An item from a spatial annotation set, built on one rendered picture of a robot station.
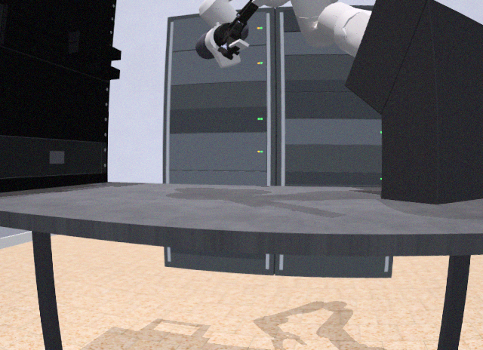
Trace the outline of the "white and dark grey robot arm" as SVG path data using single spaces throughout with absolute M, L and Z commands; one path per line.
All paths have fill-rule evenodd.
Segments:
M 214 41 L 215 29 L 223 23 L 231 23 L 237 17 L 237 11 L 230 1 L 204 0 L 199 7 L 200 17 L 212 29 L 197 41 L 196 52 L 204 59 L 215 58 L 220 68 L 241 62 L 239 54 L 233 54 L 232 60 L 224 57 L 217 51 L 219 47 Z M 330 0 L 291 0 L 300 31 L 310 46 L 325 48 L 334 43 L 355 57 L 371 11 L 336 2 L 338 0 L 331 0 L 331 4 Z

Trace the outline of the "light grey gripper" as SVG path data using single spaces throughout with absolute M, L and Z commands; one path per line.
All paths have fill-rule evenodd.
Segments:
M 237 17 L 231 23 L 223 23 L 215 29 L 214 41 L 217 46 L 220 47 L 218 48 L 218 51 L 221 52 L 224 57 L 232 60 L 233 54 L 238 55 L 241 50 L 248 47 L 249 44 L 241 40 L 241 32 L 254 12 L 270 1 L 271 0 L 250 0 L 236 14 Z

